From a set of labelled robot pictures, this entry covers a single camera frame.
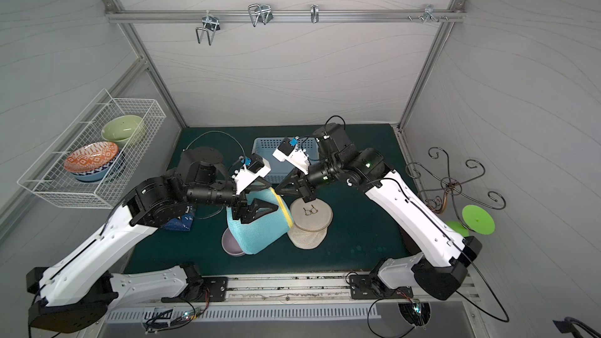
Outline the cream mesh laundry bag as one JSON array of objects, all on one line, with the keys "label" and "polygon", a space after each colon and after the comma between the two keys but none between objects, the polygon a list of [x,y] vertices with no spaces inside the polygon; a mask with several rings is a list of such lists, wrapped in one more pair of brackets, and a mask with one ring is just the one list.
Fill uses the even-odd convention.
[{"label": "cream mesh laundry bag", "polygon": [[302,250],[316,249],[324,241],[332,223],[331,206],[320,199],[310,202],[297,199],[290,206],[290,212],[294,225],[287,234],[292,244]]}]

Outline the teal mesh laundry bag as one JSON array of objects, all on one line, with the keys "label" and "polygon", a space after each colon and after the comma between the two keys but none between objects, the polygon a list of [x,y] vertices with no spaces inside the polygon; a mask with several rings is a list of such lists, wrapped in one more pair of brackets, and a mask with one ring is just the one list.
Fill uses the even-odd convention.
[{"label": "teal mesh laundry bag", "polygon": [[249,223],[243,224],[240,220],[233,219],[233,212],[227,207],[227,224],[233,238],[238,243],[242,252],[248,255],[258,254],[267,246],[277,241],[282,235],[288,233],[294,226],[294,219],[283,197],[278,195],[273,188],[258,192],[251,192],[247,199],[264,200],[275,204],[277,211]]}]

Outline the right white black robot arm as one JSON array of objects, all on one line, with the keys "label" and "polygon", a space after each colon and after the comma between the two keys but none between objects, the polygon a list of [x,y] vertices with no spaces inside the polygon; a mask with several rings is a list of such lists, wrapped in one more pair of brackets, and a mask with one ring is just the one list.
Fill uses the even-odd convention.
[{"label": "right white black robot arm", "polygon": [[306,203],[316,199],[317,189],[336,181],[363,192],[419,247],[413,256],[378,263],[369,274],[374,293],[384,296],[400,287],[419,286],[431,297],[447,300],[457,292],[482,249],[481,242],[446,225],[411,191],[381,152],[359,150],[342,125],[323,125],[312,137],[319,151],[316,163],[309,160],[298,137],[283,139],[274,150],[277,161],[294,166],[276,192]]}]

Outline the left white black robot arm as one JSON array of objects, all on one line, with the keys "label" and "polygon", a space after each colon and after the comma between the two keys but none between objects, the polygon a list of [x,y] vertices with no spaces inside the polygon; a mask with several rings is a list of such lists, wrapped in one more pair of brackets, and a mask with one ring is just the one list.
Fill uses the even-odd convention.
[{"label": "left white black robot arm", "polygon": [[116,307],[156,298],[188,305],[209,301],[205,281],[192,263],[137,275],[111,273],[110,268],[189,207],[228,207],[242,224],[278,211],[278,204],[247,199],[249,192],[269,188],[269,162],[253,153],[241,164],[231,176],[219,151],[199,147],[184,151],[177,167],[140,183],[114,207],[104,225],[62,261],[28,272],[27,291],[34,296],[28,328],[68,334],[98,322]]}]

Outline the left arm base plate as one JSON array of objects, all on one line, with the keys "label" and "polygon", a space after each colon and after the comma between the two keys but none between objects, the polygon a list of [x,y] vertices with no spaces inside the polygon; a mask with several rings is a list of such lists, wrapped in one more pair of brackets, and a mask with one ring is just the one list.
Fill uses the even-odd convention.
[{"label": "left arm base plate", "polygon": [[227,277],[197,277],[188,282],[176,297],[162,297],[162,303],[223,302],[228,287]]}]

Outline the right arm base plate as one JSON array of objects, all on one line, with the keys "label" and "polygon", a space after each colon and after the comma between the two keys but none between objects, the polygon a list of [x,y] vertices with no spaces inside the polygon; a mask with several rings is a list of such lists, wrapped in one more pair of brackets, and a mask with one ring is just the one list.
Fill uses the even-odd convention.
[{"label": "right arm base plate", "polygon": [[374,283],[369,275],[360,275],[356,272],[349,272],[344,280],[352,300],[413,299],[413,289],[410,286],[389,289],[380,281]]}]

